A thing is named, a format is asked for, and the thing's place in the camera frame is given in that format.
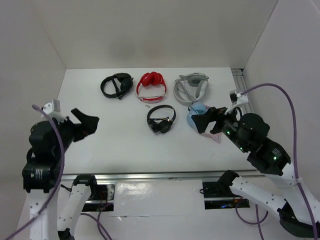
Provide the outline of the large black gaming headset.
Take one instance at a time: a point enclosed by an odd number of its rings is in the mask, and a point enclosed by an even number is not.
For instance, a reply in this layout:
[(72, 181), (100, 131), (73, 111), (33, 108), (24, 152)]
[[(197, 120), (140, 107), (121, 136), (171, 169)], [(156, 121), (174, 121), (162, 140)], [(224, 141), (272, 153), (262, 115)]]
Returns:
[[(112, 83), (115, 89), (115, 93), (110, 94), (105, 92), (105, 87), (108, 83)], [(108, 99), (122, 100), (133, 87), (133, 77), (128, 73), (115, 73), (106, 77), (100, 84), (100, 90), (102, 94)]]

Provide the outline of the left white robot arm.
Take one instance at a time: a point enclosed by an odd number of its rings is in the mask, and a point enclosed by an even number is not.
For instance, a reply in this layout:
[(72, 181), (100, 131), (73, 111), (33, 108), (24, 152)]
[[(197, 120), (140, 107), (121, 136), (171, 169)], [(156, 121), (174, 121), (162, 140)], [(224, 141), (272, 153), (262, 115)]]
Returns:
[(94, 134), (99, 118), (82, 113), (77, 108), (71, 113), (79, 120), (73, 123), (63, 117), (52, 104), (36, 105), (44, 118), (30, 129), (30, 150), (22, 170), (23, 188), (29, 198), (30, 239), (73, 240), (75, 228), (87, 200), (97, 197), (99, 187), (93, 174), (80, 174), (72, 183), (69, 199), (58, 215), (58, 194), (65, 166), (65, 153), (71, 143)]

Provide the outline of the grey white headphones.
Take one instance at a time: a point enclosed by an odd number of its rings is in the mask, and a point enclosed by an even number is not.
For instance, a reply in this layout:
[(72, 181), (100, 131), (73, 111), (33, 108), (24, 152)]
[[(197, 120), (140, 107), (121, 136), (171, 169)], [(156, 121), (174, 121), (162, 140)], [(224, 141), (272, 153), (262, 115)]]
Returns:
[(191, 106), (204, 99), (208, 86), (209, 77), (204, 73), (180, 75), (174, 81), (173, 94), (179, 104)]

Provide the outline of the small black headphones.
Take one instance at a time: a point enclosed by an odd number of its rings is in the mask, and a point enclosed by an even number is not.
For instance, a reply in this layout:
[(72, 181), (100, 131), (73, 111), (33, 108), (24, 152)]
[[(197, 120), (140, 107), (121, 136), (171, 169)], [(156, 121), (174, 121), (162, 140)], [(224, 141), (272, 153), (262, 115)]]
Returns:
[[(160, 109), (173, 110), (173, 116), (171, 118), (170, 117), (152, 118), (151, 117), (152, 114), (155, 111), (160, 110)], [(158, 106), (153, 107), (147, 113), (146, 122), (153, 133), (165, 134), (171, 129), (174, 121), (176, 120), (176, 117), (177, 117), (176, 110), (171, 105), (162, 104), (162, 105), (158, 105)]]

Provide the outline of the red white headphones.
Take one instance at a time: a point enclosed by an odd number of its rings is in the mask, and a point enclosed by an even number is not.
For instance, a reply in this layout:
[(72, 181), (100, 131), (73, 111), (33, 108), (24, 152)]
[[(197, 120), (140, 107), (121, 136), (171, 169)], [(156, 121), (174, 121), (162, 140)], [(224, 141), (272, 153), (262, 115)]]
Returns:
[[(140, 88), (146, 89), (146, 90), (151, 90), (153, 88), (163, 88), (163, 92), (159, 95), (154, 95), (154, 96), (143, 96), (140, 94)], [(164, 80), (164, 77), (162, 74), (159, 72), (147, 72), (145, 73), (139, 80), (136, 90), (135, 90), (135, 95), (136, 97), (143, 103), (147, 104), (155, 104), (163, 101), (166, 97), (167, 94), (167, 85)]]

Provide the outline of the aluminium side rail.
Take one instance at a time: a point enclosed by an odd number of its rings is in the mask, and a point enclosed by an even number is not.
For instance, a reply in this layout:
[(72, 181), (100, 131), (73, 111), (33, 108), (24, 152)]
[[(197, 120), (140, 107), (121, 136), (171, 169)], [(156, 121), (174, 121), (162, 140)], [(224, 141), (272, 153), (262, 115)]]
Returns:
[[(243, 74), (243, 69), (241, 68), (232, 68), (231, 73), (236, 85), (236, 89), (240, 92), (243, 92), (247, 90), (247, 85), (245, 83), (245, 78)], [(242, 111), (243, 113), (254, 113), (254, 108), (251, 103), (251, 99), (248, 95), (248, 103), (244, 105), (244, 110)]]

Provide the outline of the aluminium front table rail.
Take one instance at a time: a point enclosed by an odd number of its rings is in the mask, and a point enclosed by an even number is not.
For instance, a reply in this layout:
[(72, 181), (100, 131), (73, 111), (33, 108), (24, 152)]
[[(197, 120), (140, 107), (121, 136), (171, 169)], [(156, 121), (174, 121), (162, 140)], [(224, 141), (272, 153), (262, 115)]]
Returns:
[(94, 174), (97, 181), (158, 181), (158, 180), (187, 180), (215, 179), (225, 171), (185, 171), (185, 172), (151, 172), (151, 173), (107, 173)]

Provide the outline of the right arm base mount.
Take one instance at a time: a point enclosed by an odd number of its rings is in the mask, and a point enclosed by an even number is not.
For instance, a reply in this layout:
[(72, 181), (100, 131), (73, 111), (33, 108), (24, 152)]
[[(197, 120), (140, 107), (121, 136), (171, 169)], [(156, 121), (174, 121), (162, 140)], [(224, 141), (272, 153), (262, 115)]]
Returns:
[(242, 196), (231, 192), (232, 181), (239, 175), (227, 170), (217, 181), (203, 182), (199, 193), (204, 197), (206, 210), (222, 210), (235, 208), (249, 208), (250, 203)]

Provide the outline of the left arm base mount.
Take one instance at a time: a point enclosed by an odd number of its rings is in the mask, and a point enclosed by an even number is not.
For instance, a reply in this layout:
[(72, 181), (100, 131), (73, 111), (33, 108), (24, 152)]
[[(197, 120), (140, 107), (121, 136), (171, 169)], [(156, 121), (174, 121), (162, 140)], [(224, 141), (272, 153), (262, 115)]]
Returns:
[(114, 184), (93, 184), (93, 192), (83, 205), (82, 212), (112, 212), (114, 196)]

